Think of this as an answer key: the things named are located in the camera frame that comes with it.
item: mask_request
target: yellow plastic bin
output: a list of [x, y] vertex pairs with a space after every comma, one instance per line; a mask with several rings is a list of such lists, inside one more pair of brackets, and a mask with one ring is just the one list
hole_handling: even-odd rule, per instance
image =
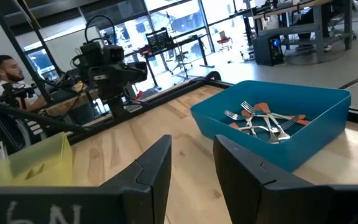
[[0, 161], [0, 187], [73, 185], [73, 151], [56, 134]]

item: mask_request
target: blue plastic bin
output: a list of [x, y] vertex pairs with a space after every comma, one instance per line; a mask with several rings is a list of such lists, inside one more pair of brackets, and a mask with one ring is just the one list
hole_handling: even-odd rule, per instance
[[[223, 111], [240, 114], [240, 103], [244, 100], [252, 105], [266, 102], [271, 111], [279, 114], [305, 114], [311, 123], [292, 126], [286, 130], [291, 135], [289, 140], [270, 144], [268, 133], [259, 131], [261, 139], [258, 139], [228, 125], [233, 120]], [[344, 131], [350, 104], [351, 94], [346, 90], [244, 81], [194, 105], [191, 113], [206, 137], [213, 139], [216, 134], [225, 135], [269, 162], [293, 172]], [[259, 119], [253, 120], [253, 125], [260, 122], [266, 126]]]

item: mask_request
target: black cable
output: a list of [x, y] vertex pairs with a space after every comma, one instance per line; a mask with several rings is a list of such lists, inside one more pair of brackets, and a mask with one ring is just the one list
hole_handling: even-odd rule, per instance
[[128, 95], [128, 93], [127, 93], [126, 91], [124, 91], [124, 95], [125, 95], [125, 97], [126, 97], [127, 99], [130, 99], [130, 100], [132, 100], [133, 102], [138, 103], [139, 105], [146, 105], [146, 104], [147, 104], [147, 102], [133, 99], [132, 97], [130, 97], [130, 96]]
[[96, 15], [96, 16], [93, 16], [87, 23], [86, 23], [86, 27], [85, 27], [85, 40], [86, 40], [86, 43], [90, 43], [91, 41], [88, 40], [88, 28], [92, 22], [93, 19], [95, 18], [98, 18], [98, 17], [102, 17], [102, 18], [105, 18], [107, 19], [110, 23], [111, 23], [111, 26], [112, 26], [112, 34], [113, 34], [113, 38], [114, 38], [114, 45], [117, 44], [117, 36], [116, 36], [116, 26], [114, 25], [114, 23], [112, 22], [112, 20], [105, 16], [105, 15]]
[[72, 104], [72, 106], [66, 111], [66, 113], [62, 116], [62, 118], [64, 118], [64, 117], [68, 114], [68, 112], [70, 112], [70, 111], [73, 109], [74, 105], [75, 105], [75, 104], [77, 103], [77, 101], [80, 99], [81, 94], [82, 94], [82, 92], [83, 92], [83, 90], [84, 90], [84, 87], [85, 87], [85, 83], [82, 83], [82, 87], [81, 87], [81, 90], [78, 92], [77, 99], [75, 99], [75, 101], [74, 101], [74, 103]]
[[81, 54], [81, 55], [74, 56], [73, 59], [70, 61], [71, 66], [74, 65], [76, 68], [88, 68], [87, 66], [83, 66], [83, 65], [74, 63], [76, 60], [80, 59], [82, 56], [84, 56], [84, 55]]

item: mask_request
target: computer tower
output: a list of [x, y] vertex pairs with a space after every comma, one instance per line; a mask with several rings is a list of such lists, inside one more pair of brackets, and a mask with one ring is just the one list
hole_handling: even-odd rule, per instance
[[255, 61], [258, 65], [279, 65], [284, 63], [279, 35], [261, 35], [252, 41], [255, 52]]

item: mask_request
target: wooden tabletop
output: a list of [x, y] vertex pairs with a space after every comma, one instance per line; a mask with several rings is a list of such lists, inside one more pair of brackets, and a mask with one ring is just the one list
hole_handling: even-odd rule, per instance
[[[203, 86], [73, 146], [74, 182], [97, 186], [116, 175], [164, 134], [172, 135], [172, 177], [165, 223], [231, 223], [215, 173], [212, 140], [204, 137], [190, 107], [222, 91]], [[295, 175], [314, 184], [358, 184], [358, 124]]]
[[[320, 6], [322, 4], [326, 4], [326, 3], [329, 3], [333, 0], [314, 0], [314, 1], [311, 1], [311, 2], [307, 2], [307, 3], [304, 3], [304, 4], [300, 4], [299, 5], [299, 9], [304, 9], [306, 7], [313, 7], [313, 6]], [[277, 9], [277, 10], [274, 10], [274, 11], [270, 11], [266, 14], [259, 14], [259, 15], [256, 15], [256, 16], [253, 16], [252, 18], [253, 19], [261, 19], [261, 18], [264, 18], [265, 16], [274, 16], [274, 15], [279, 15], [281, 13], [285, 13], [285, 12], [288, 12], [288, 11], [295, 11], [295, 10], [298, 10], [298, 6], [295, 5], [295, 6], [292, 6], [292, 7], [287, 7], [287, 8], [284, 8], [284, 9]]]
[[[96, 91], [96, 90], [90, 90], [89, 94], [91, 95], [91, 98], [93, 100], [96, 100], [99, 98], [98, 91]], [[50, 106], [46, 109], [46, 112], [50, 116], [60, 116], [60, 115], [65, 114], [70, 108], [74, 109], [79, 106], [85, 105], [87, 103], [89, 103], [89, 99], [86, 96], [86, 93], [81, 93], [81, 96], [79, 98], [78, 98], [78, 96], [75, 96], [75, 97], [65, 100], [61, 103]]]

